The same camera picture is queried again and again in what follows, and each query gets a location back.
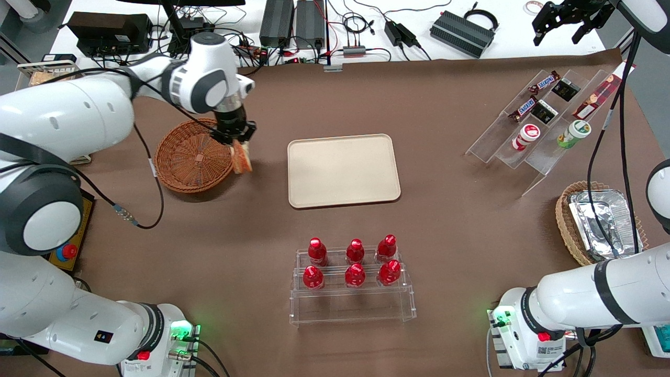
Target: wicker basket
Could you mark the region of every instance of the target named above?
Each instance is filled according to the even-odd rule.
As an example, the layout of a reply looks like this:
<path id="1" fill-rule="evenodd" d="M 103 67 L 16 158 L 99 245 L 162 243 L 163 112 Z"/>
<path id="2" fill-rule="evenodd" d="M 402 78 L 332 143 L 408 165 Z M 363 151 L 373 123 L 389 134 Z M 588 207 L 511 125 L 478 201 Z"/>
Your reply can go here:
<path id="1" fill-rule="evenodd" d="M 198 119 L 216 127 L 213 119 Z M 195 121 L 167 133 L 154 156 L 158 179 L 178 193 L 201 193 L 220 183 L 232 170 L 230 148 L 215 142 Z"/>
<path id="2" fill-rule="evenodd" d="M 599 182 L 591 182 L 592 190 L 606 190 L 610 187 L 606 184 Z M 558 229 L 561 231 L 561 236 L 563 237 L 563 242 L 567 247 L 570 254 L 579 262 L 582 266 L 587 266 L 589 264 L 596 263 L 595 260 L 586 253 L 586 249 L 582 243 L 582 237 L 580 236 L 579 230 L 575 221 L 572 219 L 572 212 L 570 212 L 570 207 L 567 205 L 567 197 L 578 191 L 587 190 L 588 186 L 586 181 L 575 182 L 569 185 L 561 194 L 560 198 L 556 202 L 556 222 L 558 223 Z M 642 229 L 640 224 L 640 219 L 635 216 L 635 226 L 637 231 L 640 234 L 640 241 L 642 242 L 643 250 L 646 250 L 649 247 L 647 243 L 647 235 Z"/>

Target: red plastic bottle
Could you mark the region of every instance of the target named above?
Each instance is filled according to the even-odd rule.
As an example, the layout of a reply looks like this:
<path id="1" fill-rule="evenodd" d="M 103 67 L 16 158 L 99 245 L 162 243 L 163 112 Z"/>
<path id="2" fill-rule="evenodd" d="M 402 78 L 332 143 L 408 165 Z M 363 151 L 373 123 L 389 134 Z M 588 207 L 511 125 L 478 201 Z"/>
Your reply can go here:
<path id="1" fill-rule="evenodd" d="M 377 274 L 377 282 L 384 286 L 393 284 L 400 278 L 400 262 L 395 259 L 381 265 Z"/>
<path id="2" fill-rule="evenodd" d="M 314 237 L 310 241 L 310 246 L 307 249 L 307 254 L 310 256 L 310 262 L 315 266 L 326 267 L 328 265 L 328 253 L 326 245 L 320 239 Z"/>
<path id="3" fill-rule="evenodd" d="M 302 282 L 309 289 L 321 289 L 324 287 L 324 273 L 317 267 L 307 266 L 305 273 L 302 275 Z"/>
<path id="4" fill-rule="evenodd" d="M 363 243 L 358 238 L 352 239 L 351 244 L 346 249 L 346 261 L 349 264 L 362 263 L 364 256 Z"/>
<path id="5" fill-rule="evenodd" d="M 398 247 L 395 245 L 395 236 L 393 234 L 389 234 L 384 239 L 382 239 L 377 246 L 375 260 L 379 263 L 386 263 L 393 259 L 397 249 Z"/>
<path id="6" fill-rule="evenodd" d="M 346 269 L 344 273 L 344 282 L 349 288 L 358 288 L 365 282 L 365 270 L 360 263 L 354 263 Z"/>

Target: brown table mat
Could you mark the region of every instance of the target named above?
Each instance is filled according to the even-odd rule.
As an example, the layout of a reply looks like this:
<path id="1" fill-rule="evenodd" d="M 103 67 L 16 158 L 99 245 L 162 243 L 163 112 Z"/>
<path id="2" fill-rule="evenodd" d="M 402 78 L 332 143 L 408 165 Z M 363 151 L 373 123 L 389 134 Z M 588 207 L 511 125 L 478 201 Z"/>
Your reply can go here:
<path id="1" fill-rule="evenodd" d="M 538 70 L 585 77 L 613 69 L 618 51 L 582 57 L 352 64 L 260 70 L 246 106 L 259 128 L 254 172 L 231 176 L 202 195 L 166 195 L 165 217 L 143 231 L 96 207 L 82 253 L 82 277 L 113 300 L 172 303 L 202 324 L 233 377 L 486 375 L 484 340 L 491 302 L 545 274 L 578 267 L 559 234 L 554 204 L 586 177 L 596 135 L 580 142 L 526 197 L 535 174 L 464 156 Z M 626 96 L 630 181 L 650 244 L 667 236 L 644 189 L 663 155 L 643 114 Z M 137 125 L 152 148 L 184 117 L 153 99 L 135 102 Z M 604 120 L 601 111 L 596 129 Z M 618 116 L 596 161 L 594 179 L 622 189 Z M 395 203 L 295 210 L 287 200 L 288 143 L 296 139 L 386 133 L 393 138 L 402 196 Z M 158 195 L 136 135 L 96 153 L 85 171 L 142 223 Z M 398 237 L 411 274 L 418 318 L 354 325 L 289 324 L 295 250 L 319 236 L 327 246 Z M 206 360 L 213 362 L 206 353 Z M 644 355 L 637 330 L 598 344 L 594 376 L 667 376 L 670 362 Z M 69 377 L 116 376 L 50 354 Z M 495 376 L 534 376 L 499 370 Z M 572 375 L 574 359 L 563 375 Z M 35 360 L 1 358 L 2 376 L 51 376 Z M 199 370 L 199 376 L 206 371 Z"/>

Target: red emergency button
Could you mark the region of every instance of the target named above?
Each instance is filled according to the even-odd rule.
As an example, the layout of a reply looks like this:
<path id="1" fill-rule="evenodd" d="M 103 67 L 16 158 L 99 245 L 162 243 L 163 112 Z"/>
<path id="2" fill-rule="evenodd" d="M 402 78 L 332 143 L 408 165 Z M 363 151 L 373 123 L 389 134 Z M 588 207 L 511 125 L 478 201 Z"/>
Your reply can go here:
<path id="1" fill-rule="evenodd" d="M 550 341 L 551 335 L 548 333 L 539 333 L 537 334 L 537 339 L 539 339 L 539 341 Z"/>
<path id="2" fill-rule="evenodd" d="M 77 255 L 77 247 L 72 244 L 63 246 L 63 256 L 68 259 L 73 259 Z"/>

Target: acrylic stand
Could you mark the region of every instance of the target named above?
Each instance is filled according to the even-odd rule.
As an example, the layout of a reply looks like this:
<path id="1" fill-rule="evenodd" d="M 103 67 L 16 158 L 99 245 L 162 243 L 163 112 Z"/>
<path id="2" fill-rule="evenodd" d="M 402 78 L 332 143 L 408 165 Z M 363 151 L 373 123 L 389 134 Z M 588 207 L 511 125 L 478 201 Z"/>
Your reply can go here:
<path id="1" fill-rule="evenodd" d="M 348 288 L 344 272 L 349 267 L 345 259 L 346 248 L 328 250 L 328 266 L 320 267 L 325 286 L 310 290 L 302 282 L 305 267 L 310 265 L 307 250 L 298 250 L 291 284 L 291 314 L 289 321 L 298 326 L 306 323 L 359 322 L 381 319 L 400 319 L 402 322 L 416 318 L 414 290 L 402 263 L 400 252 L 395 255 L 402 266 L 400 279 L 391 286 L 377 284 L 381 264 L 375 262 L 376 246 L 365 246 L 363 268 L 365 282 L 358 288 Z"/>
<path id="2" fill-rule="evenodd" d="M 573 70 L 569 70 L 562 77 L 572 81 L 573 84 L 581 89 L 570 102 L 565 101 L 551 91 L 556 83 L 552 83 L 535 95 L 537 99 L 545 101 L 558 112 L 558 115 L 548 124 L 544 124 L 533 114 L 530 114 L 530 111 L 518 123 L 509 119 L 508 116 L 511 113 L 530 99 L 532 93 L 528 91 L 528 87 L 536 85 L 548 76 L 549 72 L 541 70 L 503 109 L 498 119 L 484 131 L 466 152 L 466 154 L 477 156 L 485 164 L 488 164 L 495 157 L 512 169 L 518 168 L 523 162 L 526 162 L 530 167 L 535 169 L 538 172 L 537 178 L 535 178 L 521 196 L 526 195 L 533 187 L 546 178 L 551 169 L 558 163 L 558 160 L 568 151 L 558 146 L 556 138 L 565 131 L 570 123 L 577 120 L 572 113 L 610 74 L 604 70 L 600 70 L 591 80 L 587 80 Z M 599 109 L 597 108 L 587 120 L 593 118 Z M 530 143 L 525 150 L 517 151 L 512 147 L 512 140 L 517 137 L 521 128 L 528 123 L 532 123 L 540 128 L 540 137 L 538 140 Z"/>

